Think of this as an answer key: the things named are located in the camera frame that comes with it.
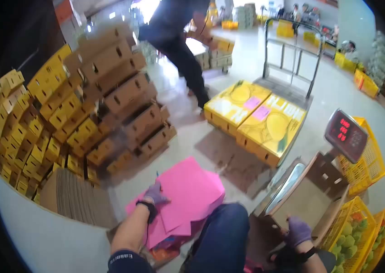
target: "black pants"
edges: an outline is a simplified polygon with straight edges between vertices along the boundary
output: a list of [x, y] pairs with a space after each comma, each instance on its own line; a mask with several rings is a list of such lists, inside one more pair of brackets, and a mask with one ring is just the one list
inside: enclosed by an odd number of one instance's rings
[[179, 70], [186, 79], [186, 85], [191, 89], [199, 107], [203, 108], [209, 101], [209, 96], [205, 90], [205, 83], [201, 76], [200, 64], [195, 59], [193, 53], [189, 50], [184, 39], [180, 36], [161, 43], [152, 43], [152, 45], [162, 52]]

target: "purple glove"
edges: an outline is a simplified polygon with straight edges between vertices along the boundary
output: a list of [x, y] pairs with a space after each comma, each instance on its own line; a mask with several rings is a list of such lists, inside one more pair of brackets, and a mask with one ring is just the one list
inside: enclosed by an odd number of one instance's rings
[[169, 201], [168, 198], [161, 194], [161, 183], [156, 182], [154, 185], [151, 185], [148, 190], [145, 192], [143, 199], [153, 200], [153, 204], [163, 204]]
[[285, 241], [289, 246], [295, 248], [305, 241], [312, 240], [312, 231], [307, 223], [297, 216], [290, 216], [287, 221], [289, 224], [289, 232], [285, 237]]

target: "digital scale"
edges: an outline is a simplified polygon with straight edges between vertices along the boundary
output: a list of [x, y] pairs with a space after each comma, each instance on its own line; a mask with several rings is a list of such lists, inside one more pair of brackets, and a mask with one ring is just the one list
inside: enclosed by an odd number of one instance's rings
[[[358, 162], [367, 145], [368, 134], [352, 117], [341, 109], [337, 109], [327, 123], [324, 137], [333, 146], [332, 150], [324, 156], [325, 163], [333, 166], [331, 162], [340, 155], [344, 155], [353, 164]], [[289, 176], [282, 184], [277, 183], [273, 186], [275, 190], [272, 189], [270, 194], [256, 207], [254, 214], [259, 216], [271, 212], [288, 193], [294, 190], [294, 186], [297, 186], [297, 181], [305, 169], [305, 164], [293, 163]]]

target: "green fruit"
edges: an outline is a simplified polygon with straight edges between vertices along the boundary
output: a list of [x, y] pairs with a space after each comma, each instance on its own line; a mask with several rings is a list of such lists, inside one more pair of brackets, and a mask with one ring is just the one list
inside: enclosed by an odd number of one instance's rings
[[335, 273], [344, 273], [344, 268], [342, 267], [342, 265], [337, 266], [337, 268], [335, 269]]
[[346, 239], [344, 240], [344, 243], [342, 243], [343, 247], [351, 247], [355, 244], [355, 239], [352, 237], [352, 235], [346, 236]]
[[342, 235], [344, 235], [344, 236], [350, 235], [350, 234], [352, 234], [352, 231], [353, 231], [352, 225], [350, 225], [349, 222], [346, 222], [344, 224], [344, 227], [342, 228]]
[[375, 252], [373, 250], [371, 250], [367, 256], [367, 263], [370, 262], [374, 256], [375, 256]]
[[342, 243], [346, 240], [346, 237], [344, 235], [341, 235], [337, 240], [337, 246], [341, 246]]
[[338, 254], [340, 252], [341, 252], [341, 246], [335, 246], [334, 248], [332, 248], [333, 254]]
[[343, 262], [344, 262], [345, 258], [344, 258], [344, 255], [339, 253], [337, 255], [337, 262], [335, 263], [336, 266], [339, 266], [341, 265]]
[[376, 250], [376, 248], [377, 248], [378, 246], [379, 246], [379, 243], [376, 242], [376, 243], [373, 244], [373, 248], [372, 248], [372, 249], [373, 249], [373, 250]]
[[357, 243], [362, 237], [362, 232], [353, 232], [353, 238], [355, 239], [355, 243]]
[[382, 235], [382, 238], [385, 238], [385, 228], [384, 230], [382, 230], [381, 235]]
[[360, 231], [363, 231], [363, 230], [367, 229], [367, 227], [368, 227], [368, 221], [367, 221], [366, 219], [362, 220], [362, 221], [359, 223], [359, 225], [358, 225], [358, 229], [359, 229]]
[[357, 251], [357, 246], [353, 245], [347, 249], [346, 253], [344, 254], [344, 258], [351, 259]]

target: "hand cart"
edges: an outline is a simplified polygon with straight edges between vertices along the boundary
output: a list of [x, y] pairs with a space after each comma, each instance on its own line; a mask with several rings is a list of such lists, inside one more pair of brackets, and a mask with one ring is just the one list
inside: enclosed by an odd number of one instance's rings
[[[283, 98], [284, 100], [286, 100], [286, 101], [298, 106], [299, 108], [303, 109], [304, 111], [308, 112], [309, 108], [311, 106], [311, 103], [312, 103], [311, 92], [312, 92], [312, 88], [314, 86], [315, 77], [317, 75], [318, 66], [320, 64], [320, 59], [321, 59], [321, 55], [322, 55], [322, 44], [320, 43], [318, 52], [311, 52], [307, 49], [304, 49], [304, 48], [297, 46], [297, 36], [296, 36], [296, 39], [295, 39], [295, 42], [293, 45], [285, 43], [284, 41], [281, 41], [281, 40], [269, 38], [268, 37], [268, 25], [270, 24], [270, 22], [272, 20], [278, 20], [278, 19], [271, 18], [271, 19], [268, 19], [265, 23], [264, 71], [262, 73], [262, 77], [255, 80], [254, 83], [271, 90], [273, 94]], [[305, 23], [298, 23], [298, 24], [304, 26], [307, 29], [313, 30], [313, 31], [315, 31], [321, 35], [320, 30], [318, 30], [316, 27], [314, 27], [312, 25], [308, 25]], [[268, 48], [267, 48], [267, 46], [269, 43], [282, 45], [282, 55], [281, 55], [280, 65], [268, 63]], [[284, 66], [285, 48], [292, 48], [294, 50], [294, 56], [293, 56], [294, 59], [292, 62], [292, 70], [289, 70], [289, 69], [286, 69], [283, 67]], [[296, 66], [295, 60], [297, 57], [297, 53], [299, 54], [299, 56], [298, 56], [298, 64]], [[301, 66], [303, 54], [308, 54], [308, 55], [311, 55], [311, 56], [314, 56], [317, 58], [317, 61], [315, 64], [314, 75], [313, 75], [312, 79], [307, 79], [307, 78], [303, 77], [302, 75], [300, 75], [300, 66]], [[291, 75], [291, 81], [289, 83], [287, 83], [287, 82], [284, 82], [280, 79], [271, 77], [270, 76], [270, 68], [274, 68], [274, 69], [277, 69], [277, 70], [279, 70], [285, 74]], [[308, 91], [306, 92], [306, 91], [294, 86], [293, 85], [293, 79], [294, 78], [301, 79], [302, 81], [309, 83]], [[291, 148], [291, 146], [294, 143], [294, 140], [297, 138], [299, 131], [300, 131], [300, 128], [303, 126], [305, 117], [306, 117], [306, 115], [304, 115], [304, 119], [301, 121], [301, 125], [300, 125], [297, 133], [295, 134], [293, 140], [289, 144], [287, 151]], [[282, 161], [284, 159], [283, 157], [286, 156], [287, 154], [288, 153], [286, 152], [282, 156], [282, 158], [279, 162], [279, 165], [282, 163]]]

